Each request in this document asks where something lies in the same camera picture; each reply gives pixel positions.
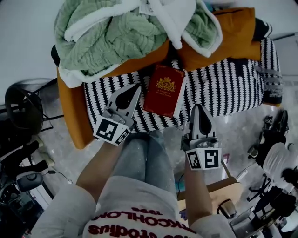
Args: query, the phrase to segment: white t-shirt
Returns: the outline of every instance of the white t-shirt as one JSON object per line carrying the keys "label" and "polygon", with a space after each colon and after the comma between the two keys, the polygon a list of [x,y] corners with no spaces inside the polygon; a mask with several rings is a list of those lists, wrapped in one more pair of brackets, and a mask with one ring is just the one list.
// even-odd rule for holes
{"label": "white t-shirt", "polygon": [[223,215],[178,221],[177,199],[170,192],[122,176],[111,177],[99,200],[69,185],[59,191],[32,230],[32,238],[234,238]]}
{"label": "white t-shirt", "polygon": [[284,189],[289,184],[281,177],[282,172],[287,168],[294,169],[297,165],[298,153],[295,145],[291,144],[287,150],[283,143],[276,143],[269,150],[263,169],[274,180],[277,187]]}

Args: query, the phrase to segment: white wall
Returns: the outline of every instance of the white wall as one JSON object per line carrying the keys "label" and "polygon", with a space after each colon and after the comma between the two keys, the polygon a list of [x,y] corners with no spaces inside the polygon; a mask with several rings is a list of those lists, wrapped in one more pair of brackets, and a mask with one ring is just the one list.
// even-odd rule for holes
{"label": "white wall", "polygon": [[63,0],[0,3],[0,104],[5,91],[25,79],[57,77],[51,58],[54,20]]}
{"label": "white wall", "polygon": [[298,35],[274,41],[283,75],[283,107],[288,110],[287,142],[298,144]]}
{"label": "white wall", "polygon": [[298,32],[298,4],[294,0],[237,0],[233,6],[254,7],[256,17],[273,26],[273,36]]}

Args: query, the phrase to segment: book cover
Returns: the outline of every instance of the book cover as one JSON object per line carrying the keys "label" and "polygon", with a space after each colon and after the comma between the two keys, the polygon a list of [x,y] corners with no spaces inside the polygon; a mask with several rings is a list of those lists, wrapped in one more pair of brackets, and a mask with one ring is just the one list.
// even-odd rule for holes
{"label": "book cover", "polygon": [[149,82],[144,110],[172,118],[183,79],[183,71],[157,65]]}

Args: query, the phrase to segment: floor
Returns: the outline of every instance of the floor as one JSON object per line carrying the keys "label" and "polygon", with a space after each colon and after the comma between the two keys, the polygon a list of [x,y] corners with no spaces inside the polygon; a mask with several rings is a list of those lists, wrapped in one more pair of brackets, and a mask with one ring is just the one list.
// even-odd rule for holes
{"label": "floor", "polygon": [[[283,104],[289,112],[290,133],[287,138],[292,143],[298,143],[298,121],[294,120],[298,115],[298,106],[297,99],[293,98],[291,90],[293,90],[291,87],[285,87]],[[41,98],[47,116],[52,117],[63,113],[57,86],[46,89],[41,93]],[[263,118],[269,114],[275,115],[277,111],[276,107],[261,105],[245,112],[215,118],[217,135],[221,142],[223,155],[228,154],[227,167],[232,176],[236,178],[241,171],[251,165],[247,169],[248,173],[240,181],[244,185],[244,192],[237,204],[239,213],[256,204],[257,200],[250,203],[246,200],[250,194],[248,187],[260,185],[264,173],[258,165],[254,164],[254,160],[247,159],[247,150],[258,138],[263,125]],[[94,140],[84,150],[78,150],[70,138],[63,118],[52,121],[52,125],[54,126],[52,130],[40,133],[40,137],[45,144],[43,150],[46,150],[55,161],[54,169],[75,182],[84,166],[99,150],[102,142]],[[174,171],[178,175],[181,174],[184,166],[184,153],[180,151],[182,133],[176,128],[164,130],[166,149],[171,158]],[[38,162],[40,160],[39,152],[36,152],[33,157]],[[225,176],[226,174],[222,168],[210,170],[205,173],[205,181],[206,184],[211,184],[225,178]],[[45,182],[54,194],[68,183],[60,174],[47,174]]]}

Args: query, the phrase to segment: black and white patterned cushion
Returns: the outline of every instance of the black and white patterned cushion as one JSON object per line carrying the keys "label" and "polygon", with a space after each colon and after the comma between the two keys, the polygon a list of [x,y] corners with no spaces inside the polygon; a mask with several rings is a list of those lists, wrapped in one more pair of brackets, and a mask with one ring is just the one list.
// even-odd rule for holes
{"label": "black and white patterned cushion", "polygon": [[[194,104],[201,103],[212,116],[224,116],[257,107],[263,102],[265,75],[256,67],[279,71],[279,62],[273,41],[262,41],[261,62],[250,59],[227,58],[213,65],[186,72],[184,80],[183,103],[178,118],[168,118],[143,110],[144,99],[153,68],[148,67],[117,77],[103,78],[92,83],[84,83],[88,115],[94,129],[97,117],[102,114],[113,92],[134,83],[140,83],[142,94],[135,110],[137,126],[133,132],[148,132],[176,125],[183,125],[189,120]],[[183,70],[177,60],[172,67]]]}
{"label": "black and white patterned cushion", "polygon": [[263,103],[281,104],[283,96],[283,81],[279,66],[278,54],[273,40],[266,38],[261,41],[262,58],[260,72],[264,78]]}

